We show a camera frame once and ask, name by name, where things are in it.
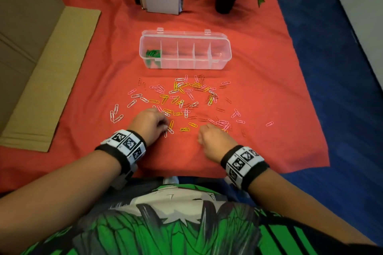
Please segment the person's left forearm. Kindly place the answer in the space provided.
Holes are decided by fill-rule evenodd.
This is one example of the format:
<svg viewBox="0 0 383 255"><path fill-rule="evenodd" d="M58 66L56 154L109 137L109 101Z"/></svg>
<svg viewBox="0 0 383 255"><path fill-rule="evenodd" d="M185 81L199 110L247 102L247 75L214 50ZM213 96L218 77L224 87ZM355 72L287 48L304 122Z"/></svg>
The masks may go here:
<svg viewBox="0 0 383 255"><path fill-rule="evenodd" d="M94 151L0 199L0 253L19 254L78 220L120 175L111 155Z"/></svg>

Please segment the green black printed shirt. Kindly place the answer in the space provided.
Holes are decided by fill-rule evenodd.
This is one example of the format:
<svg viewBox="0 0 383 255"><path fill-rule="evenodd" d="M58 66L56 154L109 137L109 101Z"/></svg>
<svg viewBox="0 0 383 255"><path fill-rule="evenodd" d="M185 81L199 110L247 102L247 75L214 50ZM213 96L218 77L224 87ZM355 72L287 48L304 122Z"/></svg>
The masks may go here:
<svg viewBox="0 0 383 255"><path fill-rule="evenodd" d="M76 223L22 255L383 255L238 201L223 181L163 185L131 179L110 188Z"/></svg>

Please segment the scatter of coloured paper clips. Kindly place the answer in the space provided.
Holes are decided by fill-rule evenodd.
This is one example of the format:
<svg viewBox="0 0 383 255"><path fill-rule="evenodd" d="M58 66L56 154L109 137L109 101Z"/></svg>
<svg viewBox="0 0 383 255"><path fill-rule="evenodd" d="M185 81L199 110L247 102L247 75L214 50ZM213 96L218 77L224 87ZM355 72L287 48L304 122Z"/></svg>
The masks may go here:
<svg viewBox="0 0 383 255"><path fill-rule="evenodd" d="M98 117L110 129L127 126L141 110L154 107L167 113L173 131L216 123L236 136L268 135L280 126L274 94L262 92L260 80L249 71L189 71L128 69L103 83Z"/></svg>

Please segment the clear plastic compartment box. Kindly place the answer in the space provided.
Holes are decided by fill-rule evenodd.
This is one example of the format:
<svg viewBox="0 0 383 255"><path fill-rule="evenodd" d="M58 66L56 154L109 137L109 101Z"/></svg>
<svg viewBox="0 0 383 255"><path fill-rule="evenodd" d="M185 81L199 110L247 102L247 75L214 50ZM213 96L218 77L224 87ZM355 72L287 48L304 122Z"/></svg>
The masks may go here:
<svg viewBox="0 0 383 255"><path fill-rule="evenodd" d="M147 58L147 50L161 50L161 58ZM231 43L223 33L144 30L139 55L149 69L221 70L232 59Z"/></svg>

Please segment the black white marker wristband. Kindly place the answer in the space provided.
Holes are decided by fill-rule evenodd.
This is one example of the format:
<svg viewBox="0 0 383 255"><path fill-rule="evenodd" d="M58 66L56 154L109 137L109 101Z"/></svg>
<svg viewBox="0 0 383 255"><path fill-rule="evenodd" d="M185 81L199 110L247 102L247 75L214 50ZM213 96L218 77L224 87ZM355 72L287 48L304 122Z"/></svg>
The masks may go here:
<svg viewBox="0 0 383 255"><path fill-rule="evenodd" d="M137 132L122 129L102 141L95 150L103 151L119 162L121 172L111 187L121 190L137 171L137 162L146 153L146 142Z"/></svg>
<svg viewBox="0 0 383 255"><path fill-rule="evenodd" d="M270 167L256 151L242 145L229 150L223 156L221 166L232 183L244 191L248 191L252 181Z"/></svg>

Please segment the person's right forearm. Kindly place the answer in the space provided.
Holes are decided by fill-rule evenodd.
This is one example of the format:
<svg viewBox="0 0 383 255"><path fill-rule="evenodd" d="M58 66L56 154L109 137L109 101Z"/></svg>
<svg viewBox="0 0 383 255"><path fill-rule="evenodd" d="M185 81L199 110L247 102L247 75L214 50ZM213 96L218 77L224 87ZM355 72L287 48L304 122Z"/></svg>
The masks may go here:
<svg viewBox="0 0 383 255"><path fill-rule="evenodd" d="M271 169L255 178L248 190L262 208L308 225L342 243L376 246L356 228Z"/></svg>

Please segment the person's right hand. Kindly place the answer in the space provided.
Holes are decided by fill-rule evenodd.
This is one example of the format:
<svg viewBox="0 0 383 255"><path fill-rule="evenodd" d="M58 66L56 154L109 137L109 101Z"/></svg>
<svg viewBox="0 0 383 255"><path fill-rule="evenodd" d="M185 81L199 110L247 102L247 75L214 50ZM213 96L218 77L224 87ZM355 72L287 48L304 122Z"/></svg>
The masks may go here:
<svg viewBox="0 0 383 255"><path fill-rule="evenodd" d="M208 123L202 125L202 127L207 127L205 145L202 146L203 151L209 160L219 164L225 154L237 146L238 143L230 135L213 124Z"/></svg>

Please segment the red tablecloth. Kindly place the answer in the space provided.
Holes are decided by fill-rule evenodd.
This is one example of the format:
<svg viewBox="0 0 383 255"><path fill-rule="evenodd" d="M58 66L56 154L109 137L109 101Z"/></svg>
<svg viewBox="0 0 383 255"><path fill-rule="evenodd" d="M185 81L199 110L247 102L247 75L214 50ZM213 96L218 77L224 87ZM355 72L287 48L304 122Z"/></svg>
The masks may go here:
<svg viewBox="0 0 383 255"><path fill-rule="evenodd" d="M179 16L143 11L134 0L64 0L67 5L98 9L98 25L74 83L49 152L0 146L0 193L16 190L88 154L114 131L166 94L174 79L204 75L215 87L218 103L208 106L208 92L193 91L194 120L174 117L174 134L147 151L136 175L223 177L224 171L202 156L198 130L180 132L199 119L229 120L229 134L251 146L279 173L329 166L328 146L314 110L277 0L237 0L228 15L218 14L214 0L184 0ZM148 69L139 56L144 30L204 31L225 34L232 59L223 70Z"/></svg>

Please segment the brown cardboard box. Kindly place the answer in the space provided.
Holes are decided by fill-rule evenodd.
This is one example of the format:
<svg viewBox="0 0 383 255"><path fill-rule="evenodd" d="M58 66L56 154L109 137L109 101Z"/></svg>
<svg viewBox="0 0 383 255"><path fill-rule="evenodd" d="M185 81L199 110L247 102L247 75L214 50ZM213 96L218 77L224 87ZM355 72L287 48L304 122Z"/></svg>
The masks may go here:
<svg viewBox="0 0 383 255"><path fill-rule="evenodd" d="M100 14L0 0L0 146L49 151Z"/></svg>

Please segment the person's left hand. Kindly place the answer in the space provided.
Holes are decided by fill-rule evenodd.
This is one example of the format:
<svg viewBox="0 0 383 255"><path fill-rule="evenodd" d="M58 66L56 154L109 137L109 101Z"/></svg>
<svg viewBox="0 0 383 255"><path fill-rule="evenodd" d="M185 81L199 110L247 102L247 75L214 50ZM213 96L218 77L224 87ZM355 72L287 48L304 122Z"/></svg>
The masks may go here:
<svg viewBox="0 0 383 255"><path fill-rule="evenodd" d="M154 108L141 111L127 127L128 131L137 133L143 139L146 148L159 138L156 136L156 112L159 111Z"/></svg>

